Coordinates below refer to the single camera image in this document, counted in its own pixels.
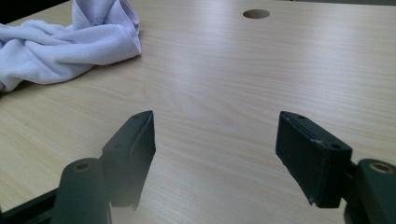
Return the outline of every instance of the light wood grain surface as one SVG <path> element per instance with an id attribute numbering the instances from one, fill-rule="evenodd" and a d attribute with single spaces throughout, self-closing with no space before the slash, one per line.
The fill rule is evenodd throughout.
<path id="1" fill-rule="evenodd" d="M 396 164 L 396 7 L 260 0 L 134 0 L 140 57 L 0 97 L 0 204 L 57 188 L 152 109 L 157 154 L 122 223 L 343 223 L 310 206 L 275 154 L 278 114 L 299 113 Z M 261 20 L 242 16 L 268 10 Z M 26 18 L 68 25 L 71 4 Z"/>

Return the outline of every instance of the wooden table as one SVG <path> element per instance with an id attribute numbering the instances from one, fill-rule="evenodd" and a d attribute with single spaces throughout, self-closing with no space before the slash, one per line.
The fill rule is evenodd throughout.
<path id="1" fill-rule="evenodd" d="M 310 206 L 275 154 L 279 112 L 311 118 L 396 163 L 396 7 L 260 0 L 134 0 L 140 57 L 74 80 L 22 84 L 0 99 L 0 202 L 57 188 L 152 109 L 157 154 L 135 212 L 114 223 L 343 223 Z M 242 16 L 265 9 L 265 19 Z M 71 4 L 29 19 L 71 23 Z"/>

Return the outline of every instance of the round hole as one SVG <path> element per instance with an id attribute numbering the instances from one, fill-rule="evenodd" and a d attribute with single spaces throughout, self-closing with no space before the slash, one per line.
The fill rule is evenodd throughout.
<path id="1" fill-rule="evenodd" d="M 374 162 L 370 163 L 369 165 L 373 170 L 375 170 L 379 173 L 387 174 L 387 175 L 393 174 L 393 169 L 385 163 L 374 161 Z"/>
<path id="2" fill-rule="evenodd" d="M 270 12 L 263 9 L 251 9 L 244 12 L 244 17 L 249 19 L 262 19 L 270 16 Z"/>
<path id="3" fill-rule="evenodd" d="M 80 164 L 77 164 L 74 167 L 74 171 L 76 173 L 82 173 L 82 172 L 85 172 L 85 171 L 91 169 L 91 167 L 92 167 L 92 164 L 90 162 L 84 161 L 84 162 L 82 162 Z"/>
<path id="4" fill-rule="evenodd" d="M 335 148 L 335 149 L 340 149 L 340 148 L 341 148 L 341 147 L 340 147 L 339 145 L 337 145 L 337 144 L 332 144 L 331 147 L 332 147 L 332 148 Z"/>

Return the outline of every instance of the white towel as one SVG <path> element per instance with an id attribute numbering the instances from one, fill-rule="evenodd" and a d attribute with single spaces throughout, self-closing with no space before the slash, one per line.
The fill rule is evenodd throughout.
<path id="1" fill-rule="evenodd" d="M 67 27 L 0 24 L 0 91 L 13 91 L 23 80 L 63 82 L 141 53 L 139 19 L 126 0 L 74 0 L 72 19 Z"/>

